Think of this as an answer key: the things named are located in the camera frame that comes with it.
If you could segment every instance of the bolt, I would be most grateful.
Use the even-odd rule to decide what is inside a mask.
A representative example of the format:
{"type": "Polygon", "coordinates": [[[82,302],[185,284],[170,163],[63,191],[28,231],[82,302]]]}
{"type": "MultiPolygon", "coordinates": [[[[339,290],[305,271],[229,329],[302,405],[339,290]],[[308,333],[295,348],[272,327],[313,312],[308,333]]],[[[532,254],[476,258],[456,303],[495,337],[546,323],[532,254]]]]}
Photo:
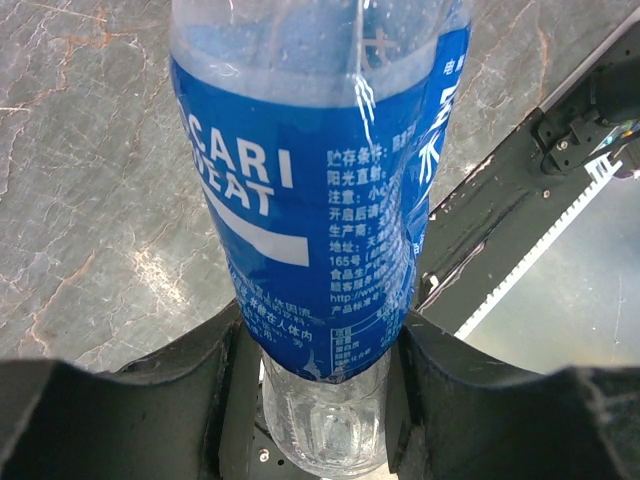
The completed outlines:
{"type": "Polygon", "coordinates": [[[258,452],[258,458],[262,463],[267,462],[269,460],[269,450],[267,450],[266,448],[263,448],[262,450],[260,450],[258,452]]]}

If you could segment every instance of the marble surface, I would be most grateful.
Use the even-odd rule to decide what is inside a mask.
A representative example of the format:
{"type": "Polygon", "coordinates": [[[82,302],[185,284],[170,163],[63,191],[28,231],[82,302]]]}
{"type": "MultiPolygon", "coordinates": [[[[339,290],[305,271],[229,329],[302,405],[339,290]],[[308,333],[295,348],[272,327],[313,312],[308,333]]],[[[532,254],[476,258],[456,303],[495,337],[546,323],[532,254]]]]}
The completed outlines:
{"type": "MultiPolygon", "coordinates": [[[[440,201],[640,0],[476,0],[440,201]]],[[[0,3],[0,357],[114,369],[232,298],[168,0],[0,3]]]]}

